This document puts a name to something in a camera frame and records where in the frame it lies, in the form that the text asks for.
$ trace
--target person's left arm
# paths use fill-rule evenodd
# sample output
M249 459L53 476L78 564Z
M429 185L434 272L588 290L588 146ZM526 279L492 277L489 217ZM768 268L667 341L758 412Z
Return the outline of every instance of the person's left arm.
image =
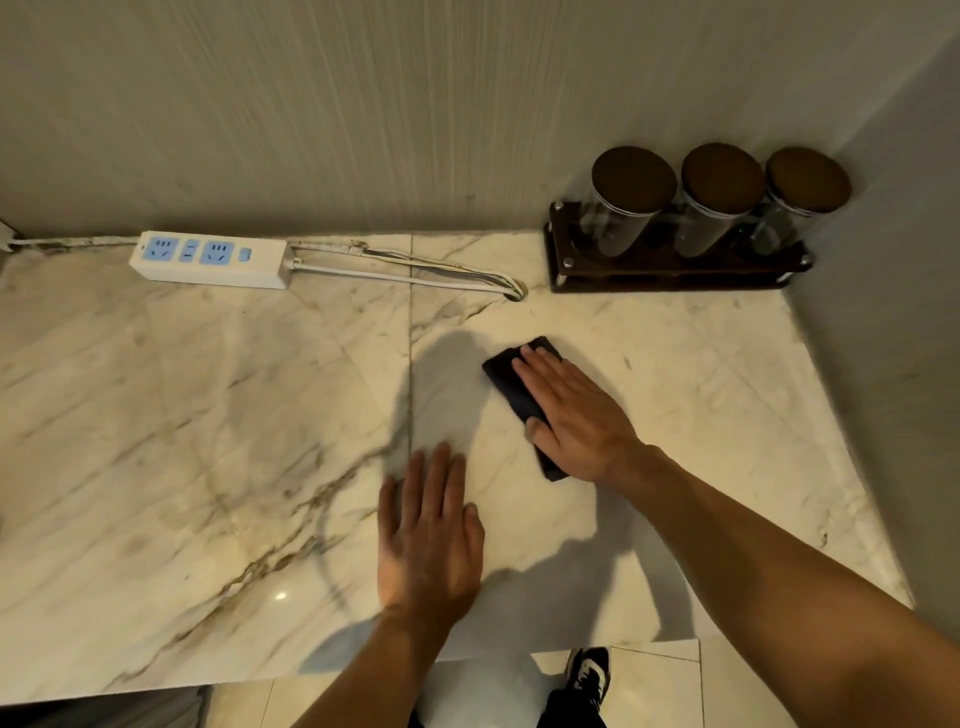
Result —
M484 530L464 506L463 455L434 450L407 465L396 517L396 483L387 477L377 508L376 585L383 611L363 649L294 728L405 728L426 674L450 629L480 590Z

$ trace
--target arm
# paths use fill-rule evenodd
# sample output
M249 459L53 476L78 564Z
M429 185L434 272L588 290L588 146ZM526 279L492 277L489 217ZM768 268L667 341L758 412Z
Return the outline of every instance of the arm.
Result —
M376 585L383 611L363 649L294 728L406 728L427 671L480 589L484 530L464 506L466 461L440 445L425 483L410 459L402 514L388 477L377 508Z
M641 443L570 362L516 372L546 414L528 438L619 491L658 530L733 646L801 725L960 725L960 646L895 599Z

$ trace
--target person's right arm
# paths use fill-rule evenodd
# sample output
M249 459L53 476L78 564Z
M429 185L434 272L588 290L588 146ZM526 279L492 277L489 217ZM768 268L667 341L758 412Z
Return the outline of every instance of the person's right arm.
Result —
M577 367L514 367L546 414L528 438L657 529L717 626L803 726L960 726L960 646L865 579L644 445Z

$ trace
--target power strip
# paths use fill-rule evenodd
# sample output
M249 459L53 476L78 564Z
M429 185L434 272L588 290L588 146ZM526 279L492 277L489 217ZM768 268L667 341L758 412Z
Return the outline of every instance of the power strip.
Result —
M146 231L130 265L149 280L287 288L294 252L286 240Z

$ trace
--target brown jar lid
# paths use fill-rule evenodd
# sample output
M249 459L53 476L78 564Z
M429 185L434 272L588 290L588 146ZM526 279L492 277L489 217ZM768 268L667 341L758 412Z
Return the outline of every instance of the brown jar lid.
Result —
M608 149L593 163L593 189L609 207L652 215L677 194L677 175L663 158L639 147Z
M720 142L690 152L681 179L696 203L724 215L750 212L762 202L767 189L759 162L739 147Z
M786 147L770 157L767 181L770 191L788 205L816 214L839 209L853 194L843 167L805 147Z

